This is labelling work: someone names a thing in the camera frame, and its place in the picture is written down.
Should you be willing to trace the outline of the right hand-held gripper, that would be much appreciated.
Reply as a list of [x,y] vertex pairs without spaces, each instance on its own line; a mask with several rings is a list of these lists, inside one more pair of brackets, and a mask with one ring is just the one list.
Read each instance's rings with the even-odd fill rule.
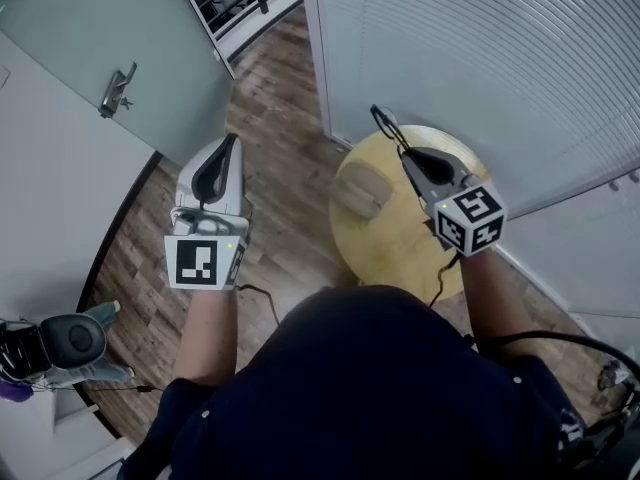
[[493,183],[480,180],[452,154],[410,147],[387,109],[373,104],[370,113],[379,130],[405,149],[402,167],[444,248],[470,257],[500,240],[507,208]]

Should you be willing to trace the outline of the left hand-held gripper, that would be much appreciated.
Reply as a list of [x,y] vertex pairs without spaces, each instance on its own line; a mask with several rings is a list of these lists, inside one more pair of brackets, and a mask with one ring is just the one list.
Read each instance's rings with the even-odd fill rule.
[[234,133],[199,151],[181,170],[164,237],[169,285],[231,290],[249,245],[242,143]]

